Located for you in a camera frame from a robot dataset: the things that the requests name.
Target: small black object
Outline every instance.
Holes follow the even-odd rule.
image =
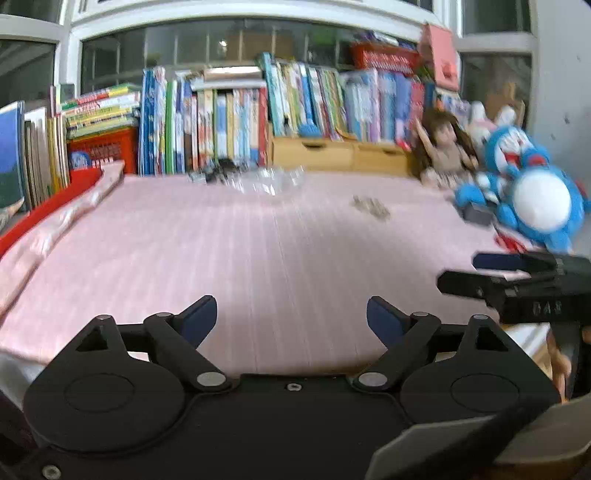
[[[488,205],[470,202],[462,209],[462,218],[470,223],[489,226],[494,217],[495,211]]]

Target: blue plush toy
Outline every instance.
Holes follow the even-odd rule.
[[[478,185],[460,186],[457,205],[493,201],[498,204],[496,217],[501,225],[544,244],[551,252],[567,252],[584,214],[591,211],[591,202],[574,181],[551,166],[546,151],[515,127],[491,135],[485,161],[491,171],[478,175]]]

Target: plastic packaging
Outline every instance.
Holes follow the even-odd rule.
[[[296,192],[304,181],[304,169],[259,168],[258,170],[228,174],[227,184],[242,193],[260,196],[283,196]]]

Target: stuffed toy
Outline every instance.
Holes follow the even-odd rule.
[[[591,202],[576,183],[550,164],[547,152],[520,129],[500,128],[486,145],[489,172],[456,190],[456,204],[497,203],[496,218],[555,253],[571,248]]]
[[[492,133],[500,127],[510,127],[515,122],[515,118],[515,110],[505,105],[493,122],[487,118],[482,102],[472,102],[472,114],[466,132],[470,135],[481,165],[485,164],[485,147]]]

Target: red fabric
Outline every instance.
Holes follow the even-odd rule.
[[[510,253],[522,254],[523,252],[527,252],[525,245],[519,240],[498,230],[496,231],[495,235],[495,243]]]
[[[91,188],[101,177],[102,170],[100,168],[76,170],[72,171],[70,175],[71,181],[67,188],[43,202],[29,215],[8,230],[8,232],[0,236],[0,258],[2,258],[7,250],[12,247],[20,237],[27,233],[36,224],[41,222],[48,215],[51,215],[58,208],[64,206],[66,203],[82,195],[85,191]]]

